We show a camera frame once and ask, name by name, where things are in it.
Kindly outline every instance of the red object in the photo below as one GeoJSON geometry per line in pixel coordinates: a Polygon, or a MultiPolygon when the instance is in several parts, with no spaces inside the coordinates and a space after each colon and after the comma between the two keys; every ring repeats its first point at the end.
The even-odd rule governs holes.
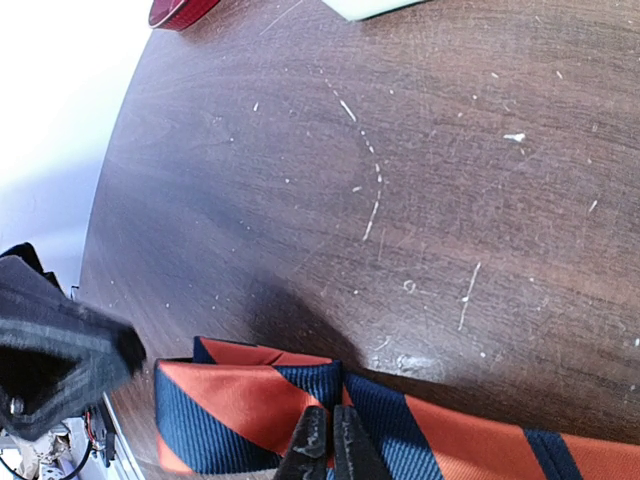
{"type": "Polygon", "coordinates": [[[151,28],[184,30],[211,10],[220,0],[154,0],[149,13],[151,28]]]}

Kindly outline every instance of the orange and navy striped fabric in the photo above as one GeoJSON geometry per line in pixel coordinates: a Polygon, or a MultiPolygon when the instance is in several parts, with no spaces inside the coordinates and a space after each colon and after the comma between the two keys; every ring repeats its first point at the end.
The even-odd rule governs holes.
{"type": "Polygon", "coordinates": [[[639,446],[464,415],[326,358],[196,338],[193,360],[157,362],[155,384],[160,462],[177,473],[275,468],[308,406],[349,404],[394,480],[640,478],[639,446]]]}

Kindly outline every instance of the navy stripe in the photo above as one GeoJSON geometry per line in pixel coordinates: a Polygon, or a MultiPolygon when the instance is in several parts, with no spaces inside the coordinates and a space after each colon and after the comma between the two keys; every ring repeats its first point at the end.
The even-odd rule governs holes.
{"type": "Polygon", "coordinates": [[[205,475],[276,468],[280,456],[226,427],[160,369],[155,371],[156,424],[169,448],[194,472],[205,475]]]}
{"type": "Polygon", "coordinates": [[[403,394],[351,373],[345,385],[392,478],[444,480],[403,394]]]}
{"type": "Polygon", "coordinates": [[[547,480],[582,480],[576,462],[559,433],[524,431],[547,480]]]}
{"type": "Polygon", "coordinates": [[[309,395],[314,396],[324,408],[333,412],[333,407],[342,403],[342,364],[334,361],[327,365],[308,367],[274,366],[280,375],[309,395]]]}
{"type": "Polygon", "coordinates": [[[207,365],[215,365],[216,361],[209,354],[209,351],[202,344],[202,337],[193,339],[193,363],[203,363],[207,365]]]}

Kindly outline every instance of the white object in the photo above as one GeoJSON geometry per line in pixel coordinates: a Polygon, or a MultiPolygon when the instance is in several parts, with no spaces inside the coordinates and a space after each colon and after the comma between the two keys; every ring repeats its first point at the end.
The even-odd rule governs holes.
{"type": "Polygon", "coordinates": [[[364,20],[424,0],[323,0],[349,21],[364,20]]]}
{"type": "Polygon", "coordinates": [[[521,143],[526,135],[524,133],[509,133],[503,137],[505,140],[513,140],[514,142],[521,143]]]}

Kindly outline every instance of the table surface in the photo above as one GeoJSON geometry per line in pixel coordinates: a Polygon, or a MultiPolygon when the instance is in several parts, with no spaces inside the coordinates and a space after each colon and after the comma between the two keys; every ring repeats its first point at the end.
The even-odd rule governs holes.
{"type": "Polygon", "coordinates": [[[348,24],[318,0],[230,0],[154,33],[81,282],[146,344],[114,404],[148,478],[171,478],[152,362],[195,335],[640,443],[639,78],[629,1],[435,0],[348,24]]]}

